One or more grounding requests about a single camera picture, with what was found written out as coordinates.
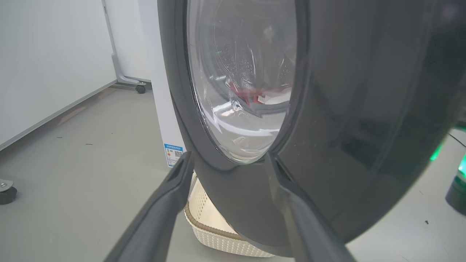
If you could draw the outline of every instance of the washing machine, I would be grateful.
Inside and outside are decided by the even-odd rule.
[[[274,255],[293,250],[271,172],[348,243],[431,163],[464,98],[463,1],[139,7],[167,164],[191,151],[222,216]]]

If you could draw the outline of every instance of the brown basket rim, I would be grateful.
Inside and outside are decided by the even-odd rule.
[[[245,241],[240,235],[238,234],[233,234],[233,233],[230,233],[230,232],[227,232],[227,231],[223,231],[223,230],[220,230],[220,229],[216,229],[216,228],[213,228],[213,227],[210,227],[208,225],[204,225],[203,223],[197,221],[191,214],[191,211],[189,210],[189,201],[187,201],[186,203],[186,206],[185,206],[185,214],[186,214],[186,217],[189,219],[189,221],[195,225],[197,228],[200,228],[202,230],[205,230],[205,231],[208,231],[210,233],[214,233],[214,234],[218,234],[218,235],[221,235],[221,236],[224,236],[224,237],[228,237],[228,238],[232,238],[232,239],[236,239],[236,240],[241,240],[241,241]]]

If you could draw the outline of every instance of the white panel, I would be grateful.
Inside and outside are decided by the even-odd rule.
[[[0,145],[116,79],[102,3],[0,0]]]
[[[137,0],[105,0],[105,2],[123,74],[149,80]]]
[[[139,8],[145,44],[151,47],[147,48],[147,58],[149,61],[149,74],[154,89],[154,100],[157,108],[162,141],[164,144],[181,146],[183,150],[186,151],[176,120],[173,103],[171,102],[170,89],[168,87],[158,24],[157,1],[139,0]]]

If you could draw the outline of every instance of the caster wheel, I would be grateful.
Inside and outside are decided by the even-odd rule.
[[[10,187],[10,189],[5,190],[3,192],[0,192],[0,205],[5,205],[13,202],[13,200],[16,198],[16,193],[18,190],[14,188],[13,186]]]
[[[143,85],[139,85],[139,86],[136,87],[136,91],[139,94],[143,94],[143,93],[145,93],[145,87]]]

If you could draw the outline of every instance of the white wall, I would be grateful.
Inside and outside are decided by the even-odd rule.
[[[150,80],[138,1],[105,0],[105,2],[123,74]]]
[[[111,54],[98,0],[0,0],[0,147],[114,81]]]

